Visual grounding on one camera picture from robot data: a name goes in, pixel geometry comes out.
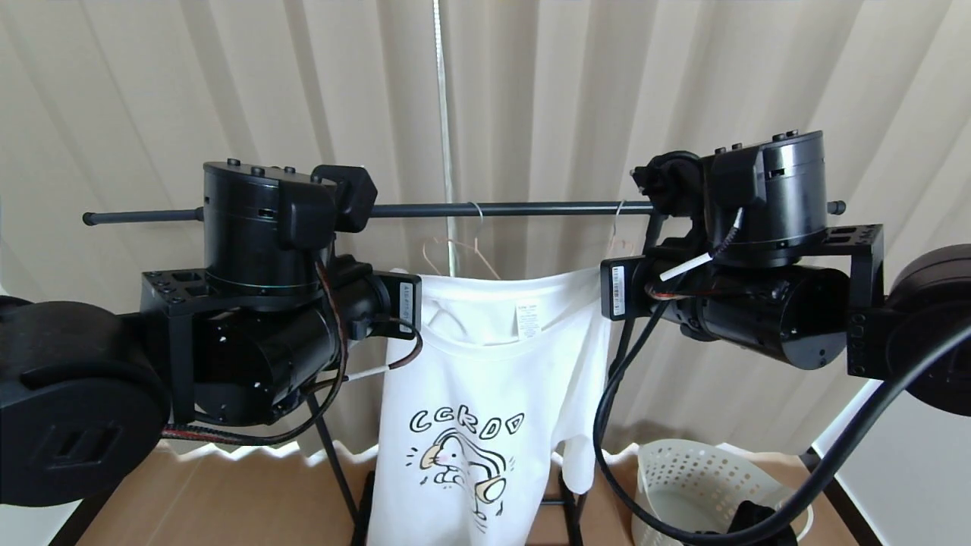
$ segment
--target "perforated basket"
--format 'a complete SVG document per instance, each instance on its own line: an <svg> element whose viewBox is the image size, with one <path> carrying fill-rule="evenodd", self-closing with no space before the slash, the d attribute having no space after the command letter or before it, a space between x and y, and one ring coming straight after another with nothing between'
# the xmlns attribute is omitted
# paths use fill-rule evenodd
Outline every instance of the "perforated basket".
<svg viewBox="0 0 971 546"><path fill-rule="evenodd" d="M726 532L743 500L778 508L793 493L752 462L699 442L652 442L641 446L637 462L637 503L662 522L689 531ZM811 525L812 516L800 539ZM682 546L636 517L631 531L637 546Z"/></svg>

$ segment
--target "curtain fold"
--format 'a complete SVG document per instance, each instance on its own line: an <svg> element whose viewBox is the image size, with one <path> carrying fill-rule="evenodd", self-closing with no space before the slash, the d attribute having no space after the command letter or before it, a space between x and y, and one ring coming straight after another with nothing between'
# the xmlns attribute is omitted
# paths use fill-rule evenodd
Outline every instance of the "curtain fold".
<svg viewBox="0 0 971 546"><path fill-rule="evenodd" d="M966 240L966 2L444 0L442 27L460 201L635 199L626 173L655 154L822 129L828 196L849 207L832 220L887 226L888 286ZM364 165L380 203L441 201L433 32L430 0L0 3L5 288L136 309L140 271L201 263L201 225L84 228L81 213L198 206L207 160ZM487 219L480 247L503 278L551 275L602 259L613 222ZM480 223L458 226L471 241ZM646 219L616 226L640 247ZM685 230L671 221L665 236ZM339 245L430 273L421 243L444 235L442 220L373 220ZM446 269L444 246L429 256ZM472 256L459 269L488 277ZM368 341L352 369L382 352ZM661 324L608 444L800 453L860 386L843 358L808 373ZM354 451L377 438L380 394L380 378L346 385L327 415Z"/></svg>

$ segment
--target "cartoon graphic print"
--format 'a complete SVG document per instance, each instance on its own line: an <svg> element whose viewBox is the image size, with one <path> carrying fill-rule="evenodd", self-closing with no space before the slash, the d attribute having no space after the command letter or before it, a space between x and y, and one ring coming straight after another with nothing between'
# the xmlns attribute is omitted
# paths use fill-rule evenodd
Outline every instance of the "cartoon graphic print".
<svg viewBox="0 0 971 546"><path fill-rule="evenodd" d="M468 464L469 482L463 468ZM462 486L472 497L473 513L483 522L487 520L482 504L492 504L506 491L506 460L498 453L483 449L469 440L457 428L446 429L438 435L421 457L421 469L443 468L432 478L436 484L452 483Z"/></svg>

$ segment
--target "white sticker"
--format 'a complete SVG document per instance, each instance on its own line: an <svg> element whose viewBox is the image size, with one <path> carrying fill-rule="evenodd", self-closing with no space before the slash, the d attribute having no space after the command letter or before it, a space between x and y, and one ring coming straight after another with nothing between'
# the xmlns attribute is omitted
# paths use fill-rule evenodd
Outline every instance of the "white sticker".
<svg viewBox="0 0 971 546"><path fill-rule="evenodd" d="M627 306L623 301L623 266L615 265L611 268L611 304L614 307L614 316L619 317L627 311Z"/></svg>
<svg viewBox="0 0 971 546"><path fill-rule="evenodd" d="M529 339L540 333L540 302L535 299L521 299L516 302L516 329L519 339Z"/></svg>
<svg viewBox="0 0 971 546"><path fill-rule="evenodd" d="M415 322L415 285L411 283L401 283L398 285L398 316L402 321L409 323ZM412 329L400 324L398 331L411 333Z"/></svg>

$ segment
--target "t-shirt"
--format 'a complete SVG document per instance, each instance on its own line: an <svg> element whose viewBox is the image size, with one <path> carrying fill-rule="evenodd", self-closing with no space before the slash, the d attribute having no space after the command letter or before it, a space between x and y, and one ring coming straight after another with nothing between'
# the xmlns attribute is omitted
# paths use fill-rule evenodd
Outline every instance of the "t-shirt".
<svg viewBox="0 0 971 546"><path fill-rule="evenodd" d="M593 483L610 340L598 271L421 284L424 349L385 375L368 543L524 544L560 442L567 487ZM388 363L414 343L389 340Z"/></svg>

